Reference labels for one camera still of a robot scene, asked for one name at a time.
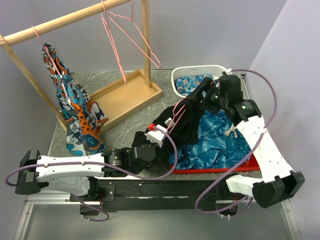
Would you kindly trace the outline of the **white plastic basket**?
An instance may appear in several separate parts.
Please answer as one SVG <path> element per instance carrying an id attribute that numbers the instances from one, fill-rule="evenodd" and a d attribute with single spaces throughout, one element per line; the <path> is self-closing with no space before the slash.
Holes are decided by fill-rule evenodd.
<path id="1" fill-rule="evenodd" d="M 171 73 L 171 85 L 173 88 L 173 80 L 178 77 L 183 76 L 195 76 L 195 75 L 212 75 L 214 77 L 221 77 L 223 72 L 227 68 L 221 65 L 194 65 L 194 66 L 182 66 L 175 68 Z M 186 96 L 179 95 L 173 88 L 174 93 L 180 98 L 185 98 Z"/>

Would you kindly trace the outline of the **black shorts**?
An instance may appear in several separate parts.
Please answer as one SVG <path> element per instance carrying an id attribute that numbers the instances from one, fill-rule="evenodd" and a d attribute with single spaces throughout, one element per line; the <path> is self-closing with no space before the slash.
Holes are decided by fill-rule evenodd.
<path id="1" fill-rule="evenodd" d="M 177 112 L 184 104 L 184 100 L 178 105 L 175 112 Z M 178 164 L 178 149 L 183 145 L 193 145 L 198 142 L 198 127 L 200 118 L 205 113 L 201 106 L 185 106 L 186 111 L 179 120 L 171 133 L 164 133 L 165 139 L 160 148 L 159 161 L 155 163 L 168 163 L 172 168 L 176 168 Z M 134 135 L 131 147 L 139 147 L 143 144 L 155 144 L 147 140 L 146 133 L 152 130 L 159 130 L 156 128 L 160 125 L 167 129 L 173 117 L 174 105 L 167 107 L 160 115 L 153 120 L 149 128 L 144 131 L 137 131 Z"/>

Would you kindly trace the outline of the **pink hanger holding shorts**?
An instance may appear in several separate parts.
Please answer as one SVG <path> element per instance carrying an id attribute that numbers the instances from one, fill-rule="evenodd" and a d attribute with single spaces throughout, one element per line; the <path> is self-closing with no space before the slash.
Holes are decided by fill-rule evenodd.
<path id="1" fill-rule="evenodd" d="M 57 74 L 58 74 L 59 76 L 61 76 L 62 73 L 61 73 L 60 70 L 58 69 L 58 66 L 57 66 L 54 58 L 53 58 L 52 55 L 50 54 L 49 48 L 44 44 L 44 42 L 42 41 L 40 35 L 39 35 L 38 32 L 36 31 L 35 27 L 32 25 L 31 28 L 33 29 L 33 31 L 34 31 L 36 37 L 38 38 L 38 40 L 40 41 L 40 43 L 42 44 L 45 52 L 47 53 L 47 55 L 48 55 L 51 63 L 52 63 L 53 66 L 54 66 L 55 71 L 57 72 Z"/>

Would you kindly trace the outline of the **red plastic tray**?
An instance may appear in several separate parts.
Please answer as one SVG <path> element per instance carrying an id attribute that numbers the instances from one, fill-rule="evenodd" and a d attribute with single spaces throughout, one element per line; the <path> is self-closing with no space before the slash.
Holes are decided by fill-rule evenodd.
<path id="1" fill-rule="evenodd" d="M 229 168 L 212 168 L 212 169 L 175 169 L 173 171 L 176 175 L 187 175 L 187 174 L 220 174 L 225 173 L 229 170 Z M 259 171 L 260 167 L 254 155 L 250 157 L 250 159 L 236 168 L 234 172 L 252 172 Z"/>

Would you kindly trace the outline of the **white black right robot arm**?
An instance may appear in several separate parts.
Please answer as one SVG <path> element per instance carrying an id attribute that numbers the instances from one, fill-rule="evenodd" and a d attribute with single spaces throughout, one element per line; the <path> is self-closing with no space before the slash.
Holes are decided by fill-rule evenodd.
<path id="1" fill-rule="evenodd" d="M 267 130 L 260 109 L 252 99 L 244 99 L 241 80 L 236 75 L 223 75 L 218 84 L 205 77 L 187 97 L 204 110 L 217 114 L 223 110 L 253 151 L 262 177 L 234 174 L 225 176 L 219 194 L 231 199 L 235 194 L 250 196 L 262 208 L 292 198 L 305 182 L 302 172 L 286 162 Z"/>

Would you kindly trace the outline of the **blue floral shorts in basket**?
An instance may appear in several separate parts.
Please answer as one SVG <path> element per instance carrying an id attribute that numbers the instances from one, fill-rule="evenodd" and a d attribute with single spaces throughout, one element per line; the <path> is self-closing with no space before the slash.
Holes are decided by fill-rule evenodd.
<path id="1" fill-rule="evenodd" d="M 218 77 L 215 77 L 211 74 L 176 77 L 173 79 L 173 89 L 179 95 L 186 97 L 201 84 L 205 77 L 209 77 L 215 82 L 218 79 Z"/>

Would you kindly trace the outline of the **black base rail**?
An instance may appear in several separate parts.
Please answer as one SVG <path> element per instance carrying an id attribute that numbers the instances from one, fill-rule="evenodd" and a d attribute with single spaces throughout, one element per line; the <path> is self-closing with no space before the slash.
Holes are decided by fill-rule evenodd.
<path id="1" fill-rule="evenodd" d="M 211 180 L 92 180 L 90 190 L 81 200 L 96 202 L 107 213 L 118 211 L 189 210 L 207 189 Z"/>

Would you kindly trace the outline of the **blue leaf-print shorts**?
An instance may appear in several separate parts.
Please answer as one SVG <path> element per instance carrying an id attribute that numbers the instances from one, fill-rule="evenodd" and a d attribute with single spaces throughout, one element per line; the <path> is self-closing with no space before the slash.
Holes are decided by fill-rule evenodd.
<path id="1" fill-rule="evenodd" d="M 199 120 L 198 142 L 178 149 L 176 170 L 232 168 L 251 148 L 223 110 L 206 111 Z"/>

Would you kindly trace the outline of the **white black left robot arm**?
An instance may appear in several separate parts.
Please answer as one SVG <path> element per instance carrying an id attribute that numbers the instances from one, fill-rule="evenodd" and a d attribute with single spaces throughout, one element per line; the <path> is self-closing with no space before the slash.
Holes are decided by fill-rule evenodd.
<path id="1" fill-rule="evenodd" d="M 98 178 L 136 176 L 152 166 L 159 150 L 156 143 L 78 157 L 49 157 L 29 150 L 20 161 L 15 193 L 32 195 L 48 189 L 94 201 L 100 194 Z"/>

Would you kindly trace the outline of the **wooden clothes rack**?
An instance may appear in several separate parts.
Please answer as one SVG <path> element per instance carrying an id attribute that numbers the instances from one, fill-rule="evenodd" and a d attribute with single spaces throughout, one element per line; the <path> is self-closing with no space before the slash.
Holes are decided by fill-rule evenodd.
<path id="1" fill-rule="evenodd" d="M 102 21 L 110 20 L 114 13 L 110 9 L 125 4 L 124 0 L 105 0 L 101 3 L 83 8 L 62 17 L 47 21 L 35 27 L 2 36 L 0 45 L 14 64 L 35 88 L 38 94 L 43 98 L 47 105 L 53 110 L 55 116 L 60 122 L 62 128 L 67 128 L 67 122 L 64 120 L 62 113 L 57 109 L 48 95 L 44 92 L 41 85 L 28 70 L 23 61 L 12 49 L 12 46 L 25 42 L 43 34 L 60 29 L 67 25 L 76 23 L 99 13 L 105 13 Z M 137 69 L 129 74 L 122 74 L 122 77 L 115 82 L 97 90 L 91 94 L 91 98 L 98 102 L 109 118 L 108 122 L 103 125 L 101 132 L 104 133 L 117 124 L 127 119 L 132 114 L 158 100 L 162 95 L 162 89 L 151 78 L 151 64 L 160 68 L 161 63 L 150 47 L 150 3 L 147 0 L 140 2 L 141 27 L 137 30 L 143 40 L 144 68 Z"/>

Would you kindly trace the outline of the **aluminium frame rail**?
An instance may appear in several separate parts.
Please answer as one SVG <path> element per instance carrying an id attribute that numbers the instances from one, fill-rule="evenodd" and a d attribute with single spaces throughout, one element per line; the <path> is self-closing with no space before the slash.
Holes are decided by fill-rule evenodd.
<path id="1" fill-rule="evenodd" d="M 29 195 L 17 240 L 299 240 L 288 201 L 263 209 L 245 200 L 234 216 L 193 209 L 125 210 L 81 218 L 83 207 L 69 193 L 44 190 Z"/>

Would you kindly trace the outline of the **orange blue patterned shorts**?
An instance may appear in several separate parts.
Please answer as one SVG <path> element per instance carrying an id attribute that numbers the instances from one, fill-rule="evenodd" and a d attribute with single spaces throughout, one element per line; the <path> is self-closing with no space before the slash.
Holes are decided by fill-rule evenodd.
<path id="1" fill-rule="evenodd" d="M 103 125 L 109 120 L 99 104 L 91 99 L 85 89 L 74 79 L 69 68 L 59 59 L 54 46 L 44 43 L 59 71 L 58 75 L 45 49 L 43 62 L 56 88 L 63 119 L 66 122 L 66 148 L 75 156 L 88 156 L 105 151 L 99 138 Z"/>

